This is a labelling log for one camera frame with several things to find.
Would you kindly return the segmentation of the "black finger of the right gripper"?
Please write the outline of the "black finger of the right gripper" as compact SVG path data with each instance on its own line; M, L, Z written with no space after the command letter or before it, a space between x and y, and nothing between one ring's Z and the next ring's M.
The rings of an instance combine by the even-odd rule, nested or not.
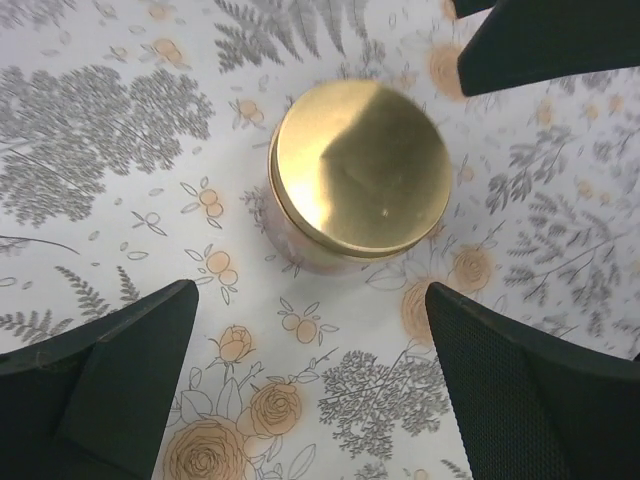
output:
M493 8L495 6L495 0L453 0L453 5L456 18L462 19Z
M467 96L639 65L633 0L502 0L458 57Z

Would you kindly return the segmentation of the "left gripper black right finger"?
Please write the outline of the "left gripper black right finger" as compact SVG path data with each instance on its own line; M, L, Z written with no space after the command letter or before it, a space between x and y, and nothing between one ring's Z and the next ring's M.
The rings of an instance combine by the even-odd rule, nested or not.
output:
M473 478L638 478L637 359L554 337L438 282L425 305Z

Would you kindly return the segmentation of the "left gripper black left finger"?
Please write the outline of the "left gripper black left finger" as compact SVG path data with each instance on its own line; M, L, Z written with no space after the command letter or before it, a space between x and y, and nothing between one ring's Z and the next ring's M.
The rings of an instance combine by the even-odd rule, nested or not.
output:
M2 478L150 478L198 300L179 280L2 354Z

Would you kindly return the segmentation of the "round wooden jar lid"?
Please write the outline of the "round wooden jar lid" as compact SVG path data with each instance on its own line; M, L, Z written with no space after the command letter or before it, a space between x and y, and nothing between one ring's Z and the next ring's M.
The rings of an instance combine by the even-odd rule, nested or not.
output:
M426 237L449 202L452 165L438 129L412 100L374 80L310 89L271 145L283 210L335 253L399 255Z

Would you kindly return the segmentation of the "floral patterned table mat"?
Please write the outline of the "floral patterned table mat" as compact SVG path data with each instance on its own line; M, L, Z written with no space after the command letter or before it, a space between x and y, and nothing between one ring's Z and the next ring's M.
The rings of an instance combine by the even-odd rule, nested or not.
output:
M450 1L5 1L1 347L177 279L199 306L157 479L467 479L424 307L441 282L639 352L639 72L465 97ZM334 79L411 98L451 155L424 241L336 276L263 220L270 137Z

